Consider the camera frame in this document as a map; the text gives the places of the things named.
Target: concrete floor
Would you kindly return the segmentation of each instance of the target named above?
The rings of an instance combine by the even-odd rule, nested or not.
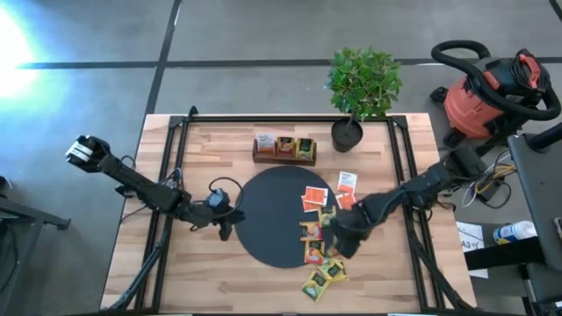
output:
[[[113,180],[72,167],[64,153],[78,134],[92,134],[107,140],[115,155],[134,155],[155,70],[10,66],[157,61],[172,4],[173,0],[0,3],[0,23],[13,42],[0,51],[0,68],[7,74],[0,75],[0,174],[14,182],[14,200],[72,218],[68,231],[47,228],[41,235],[11,314],[97,310],[123,199],[113,191]],[[522,27],[529,17],[534,22]],[[432,46],[453,39],[479,40],[501,57],[522,47],[538,57],[562,56],[562,23],[547,0],[184,0],[169,60],[321,59],[344,46],[369,45],[397,58],[417,59],[429,58]],[[562,65],[546,67],[555,90],[562,91]],[[191,105],[203,113],[332,112],[330,93],[322,88],[327,73],[327,67],[167,69],[155,112],[185,113]],[[452,84],[461,73],[445,66],[404,66],[400,75],[404,88],[393,112],[428,112],[440,144],[448,125],[428,95],[437,86]],[[524,130],[540,131],[553,124],[529,123]],[[499,150],[486,160],[492,162]],[[516,176],[509,181],[514,196],[504,208],[474,203],[459,207],[457,219],[528,219]],[[460,197],[453,199],[460,205]],[[513,281],[473,281],[481,307],[522,312],[519,300],[491,297],[513,295],[489,290],[491,285],[507,288],[503,285]]]

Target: red vacuum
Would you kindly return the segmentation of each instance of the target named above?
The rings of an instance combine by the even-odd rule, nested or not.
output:
[[[454,48],[472,50],[479,60],[471,64],[443,53]],[[551,120],[560,114],[548,71],[527,49],[502,60],[491,57],[479,42],[451,40],[435,46],[431,57],[466,74],[449,89],[439,87],[430,96],[447,112],[450,130],[443,143],[448,147],[456,147],[467,138],[487,139],[477,148],[483,155],[495,145],[506,144],[507,137],[528,120]],[[541,100],[545,110],[537,108]]]

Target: wooden tabletop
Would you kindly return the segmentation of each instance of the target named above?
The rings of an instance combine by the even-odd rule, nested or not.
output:
[[[428,114],[406,114],[418,172],[438,161]],[[137,154],[137,171],[157,179],[169,115],[148,115]],[[358,175],[357,198],[396,186],[388,129],[383,123],[363,123],[364,137],[350,152],[337,153],[331,145],[330,123],[191,123],[184,153],[184,184],[194,199],[208,194],[207,185],[218,176],[230,176],[242,185],[273,164],[251,159],[256,133],[307,137],[318,143],[311,169],[335,190],[339,172]],[[176,157],[178,134],[170,170]],[[406,175],[406,154],[400,132],[400,156]],[[233,184],[220,184],[236,199]],[[127,201],[124,214],[141,206]],[[119,229],[102,307],[114,303],[141,266],[150,211],[128,218]],[[398,210],[362,242],[357,254],[345,260],[349,279],[333,283],[318,302],[301,290],[312,265],[277,269],[249,255],[233,232],[220,241],[217,227],[190,232],[191,224],[174,221],[162,291],[161,312],[419,312],[410,251],[402,211]],[[439,267],[465,301],[475,305],[472,285],[460,246],[453,212],[434,208],[429,223]],[[154,273],[147,302],[152,298]],[[429,273],[424,271],[430,301]]]

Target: black circle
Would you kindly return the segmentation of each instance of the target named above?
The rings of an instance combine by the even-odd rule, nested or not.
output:
[[[299,222],[318,221],[318,212],[304,212],[301,196],[306,186],[328,189],[327,205],[336,205],[334,192],[314,172],[294,166],[262,171],[244,185],[240,210],[246,219],[235,225],[240,243],[257,260],[276,268],[305,265],[305,242],[300,241]],[[333,234],[322,228],[325,249]]]

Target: green plant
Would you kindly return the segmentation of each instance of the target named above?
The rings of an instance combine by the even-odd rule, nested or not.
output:
[[[402,81],[400,64],[390,54],[345,47],[334,53],[328,87],[334,92],[330,102],[341,112],[355,119],[384,117],[391,102],[398,101]]]

